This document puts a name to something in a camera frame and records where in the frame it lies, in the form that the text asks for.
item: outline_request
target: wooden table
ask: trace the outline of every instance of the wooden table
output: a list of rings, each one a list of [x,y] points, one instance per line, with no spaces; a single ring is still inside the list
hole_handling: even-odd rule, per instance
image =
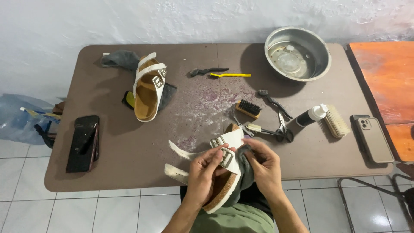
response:
[[[348,55],[395,157],[414,161],[414,42],[350,43]]]
[[[188,162],[171,151],[168,140],[188,151],[209,148],[209,140],[234,123],[233,104],[240,99],[263,107],[254,121],[276,130],[275,109],[255,96],[268,89],[292,116],[320,103],[333,104],[347,124],[352,114],[371,114],[343,47],[328,44],[332,66],[323,78],[298,83],[278,76],[267,63],[263,44],[96,45],[83,48],[76,63],[62,121],[45,175],[53,192],[129,189],[180,185],[164,174],[169,163],[188,170]],[[122,105],[135,76],[122,68],[102,68],[102,53],[125,49],[139,56],[157,52],[167,67],[166,82],[178,91],[166,109],[147,123]],[[251,73],[250,78],[189,78],[194,68],[229,67],[229,73]],[[89,173],[67,174],[69,148],[77,117],[96,114],[101,118],[100,157]],[[236,112],[243,124],[252,118]],[[257,134],[281,158],[284,180],[384,175],[392,164],[375,165],[358,150],[352,133],[334,138],[321,121],[305,128],[287,122],[295,134],[292,143],[279,143],[273,136]]]

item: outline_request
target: metal basin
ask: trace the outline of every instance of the metal basin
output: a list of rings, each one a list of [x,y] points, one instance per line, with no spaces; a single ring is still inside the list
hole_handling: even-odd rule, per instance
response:
[[[270,65],[283,76],[301,82],[324,76],[331,67],[331,54],[315,33],[300,27],[282,27],[266,39]]]

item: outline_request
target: white wall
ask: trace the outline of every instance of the white wall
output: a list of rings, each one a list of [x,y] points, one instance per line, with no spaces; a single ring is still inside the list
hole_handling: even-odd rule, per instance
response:
[[[65,97],[90,44],[264,42],[280,26],[327,42],[409,40],[413,0],[0,0],[0,93]]]

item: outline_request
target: plastic bag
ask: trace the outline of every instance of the plastic bag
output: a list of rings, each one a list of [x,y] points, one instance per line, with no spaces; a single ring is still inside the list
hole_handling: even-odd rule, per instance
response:
[[[36,132],[34,125],[38,124],[45,130],[49,121],[35,119],[28,112],[21,111],[21,107],[51,112],[53,105],[24,95],[0,95],[0,139],[33,145],[45,144],[42,137]]]

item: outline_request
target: tiled floor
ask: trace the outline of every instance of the tiled floor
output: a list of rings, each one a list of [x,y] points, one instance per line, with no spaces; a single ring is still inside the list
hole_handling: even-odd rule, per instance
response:
[[[179,187],[49,192],[43,178],[50,153],[46,146],[0,140],[0,233],[159,233],[180,205]],[[392,190],[387,176],[362,180]],[[402,191],[412,187],[398,182]],[[408,232],[394,197],[342,184],[356,233]],[[311,233],[350,233],[337,179],[282,185]]]

